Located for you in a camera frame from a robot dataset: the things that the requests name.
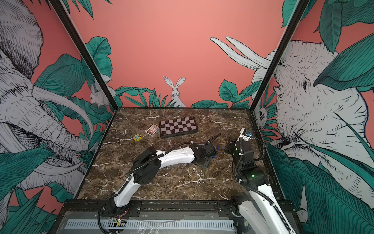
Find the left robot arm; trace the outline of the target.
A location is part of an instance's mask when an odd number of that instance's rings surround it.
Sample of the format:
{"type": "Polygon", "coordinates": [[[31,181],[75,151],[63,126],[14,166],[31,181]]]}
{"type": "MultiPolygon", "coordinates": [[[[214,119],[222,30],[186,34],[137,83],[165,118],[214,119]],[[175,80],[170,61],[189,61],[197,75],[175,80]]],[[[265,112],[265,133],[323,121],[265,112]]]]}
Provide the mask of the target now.
{"type": "Polygon", "coordinates": [[[219,136],[215,135],[205,143],[182,142],[167,151],[156,150],[153,146],[147,148],[133,161],[121,188],[103,201],[97,216],[124,217],[132,196],[142,185],[152,182],[163,168],[184,163],[208,167],[210,158],[217,155],[213,142],[219,136]]]}

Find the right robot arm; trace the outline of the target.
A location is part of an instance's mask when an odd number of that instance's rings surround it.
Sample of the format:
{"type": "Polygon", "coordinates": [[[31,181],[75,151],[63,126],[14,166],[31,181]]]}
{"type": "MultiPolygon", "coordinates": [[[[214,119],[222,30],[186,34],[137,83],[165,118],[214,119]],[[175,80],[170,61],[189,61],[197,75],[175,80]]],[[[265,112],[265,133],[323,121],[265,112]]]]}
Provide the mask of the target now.
{"type": "Polygon", "coordinates": [[[229,142],[225,152],[232,156],[232,173],[246,192],[234,198],[233,214],[244,219],[245,234],[302,234],[291,211],[277,201],[267,176],[256,164],[253,137],[240,135],[229,142]]]}

